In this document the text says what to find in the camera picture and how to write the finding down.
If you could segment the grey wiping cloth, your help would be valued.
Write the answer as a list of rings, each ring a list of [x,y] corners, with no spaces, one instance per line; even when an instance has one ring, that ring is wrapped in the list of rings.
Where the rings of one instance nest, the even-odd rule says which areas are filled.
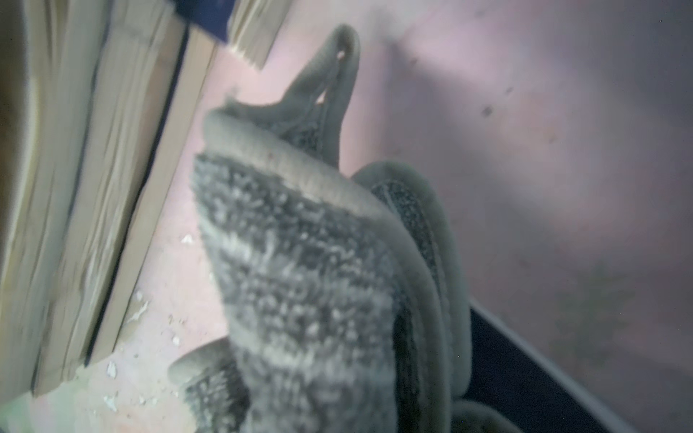
[[[169,368],[199,432],[514,432],[466,396],[471,308],[426,180],[339,171],[360,44],[337,27],[274,104],[205,116],[191,189],[227,335]]]

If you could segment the blue book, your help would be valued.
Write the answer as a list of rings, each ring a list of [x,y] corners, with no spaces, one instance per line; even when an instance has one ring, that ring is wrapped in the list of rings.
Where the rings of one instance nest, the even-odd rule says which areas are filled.
[[[168,99],[227,46],[256,68],[287,1],[1,5],[1,399],[88,356]]]
[[[466,397],[524,432],[636,429],[495,315],[471,304],[472,373]]]

